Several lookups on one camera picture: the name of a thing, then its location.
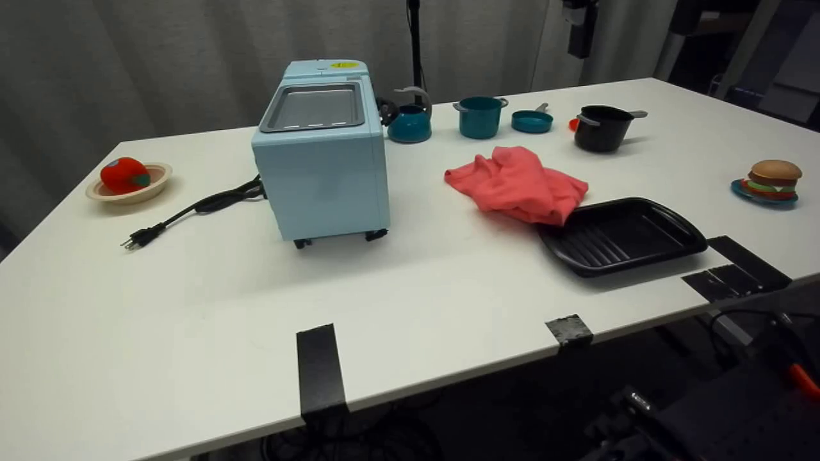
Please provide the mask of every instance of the white plate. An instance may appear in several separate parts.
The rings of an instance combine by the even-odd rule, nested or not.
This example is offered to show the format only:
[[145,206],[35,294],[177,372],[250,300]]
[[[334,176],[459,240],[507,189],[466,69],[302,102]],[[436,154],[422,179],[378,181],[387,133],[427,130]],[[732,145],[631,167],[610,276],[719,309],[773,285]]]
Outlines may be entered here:
[[165,167],[165,163],[145,163],[148,174],[150,174],[150,185],[141,188],[141,189],[134,189],[129,195],[116,195],[111,189],[103,188],[103,181],[93,181],[85,195],[95,203],[104,203],[104,206],[130,206],[130,203],[143,203],[143,201],[150,201],[156,197],[168,176],[172,176],[172,167]]

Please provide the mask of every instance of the toaster oven window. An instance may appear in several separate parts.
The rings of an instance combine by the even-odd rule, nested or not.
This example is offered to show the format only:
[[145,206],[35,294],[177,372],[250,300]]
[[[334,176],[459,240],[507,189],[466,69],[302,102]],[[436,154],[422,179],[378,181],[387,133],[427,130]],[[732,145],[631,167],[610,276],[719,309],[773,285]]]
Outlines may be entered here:
[[262,130],[329,130],[361,125],[358,85],[284,88]]

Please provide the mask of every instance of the red cloth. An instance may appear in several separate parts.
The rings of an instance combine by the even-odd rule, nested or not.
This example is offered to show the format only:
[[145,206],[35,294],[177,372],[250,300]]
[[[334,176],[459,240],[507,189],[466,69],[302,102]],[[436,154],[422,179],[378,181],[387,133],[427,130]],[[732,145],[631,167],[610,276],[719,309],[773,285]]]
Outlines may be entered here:
[[495,149],[493,160],[477,156],[471,163],[443,171],[443,179],[480,211],[546,226],[564,226],[590,189],[581,179],[540,167],[537,156],[523,145]]

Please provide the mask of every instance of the light blue toaster oven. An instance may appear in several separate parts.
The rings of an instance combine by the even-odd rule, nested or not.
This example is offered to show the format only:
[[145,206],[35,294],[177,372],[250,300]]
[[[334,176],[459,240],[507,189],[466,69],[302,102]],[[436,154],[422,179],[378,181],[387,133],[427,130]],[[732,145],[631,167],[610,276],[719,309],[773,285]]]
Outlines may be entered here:
[[364,62],[291,62],[254,133],[281,238],[387,233],[384,133]]

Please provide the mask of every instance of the white table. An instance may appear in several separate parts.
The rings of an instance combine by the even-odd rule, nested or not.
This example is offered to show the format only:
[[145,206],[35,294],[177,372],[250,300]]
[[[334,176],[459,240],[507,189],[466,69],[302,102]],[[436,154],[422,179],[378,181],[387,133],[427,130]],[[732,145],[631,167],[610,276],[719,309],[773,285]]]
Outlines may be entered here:
[[[527,145],[590,181],[590,203],[650,197],[704,235],[732,235],[790,275],[820,275],[820,135],[657,81],[507,97],[503,130],[466,140],[437,104],[427,144],[387,144],[390,235],[295,252],[270,206],[189,218],[141,252],[130,230],[255,174],[250,129],[120,144],[165,162],[172,188],[134,213],[85,197],[98,170],[0,266],[0,459],[188,455],[302,425],[295,334],[335,326],[352,409],[558,352],[546,320],[578,315],[595,341],[704,308],[682,275],[728,263],[704,252],[578,279],[537,238],[477,213],[443,171],[493,145]],[[510,130],[548,102],[548,135]],[[581,104],[648,111],[616,156],[583,154],[567,121]],[[730,179],[765,156],[805,170],[800,207],[741,203]]]

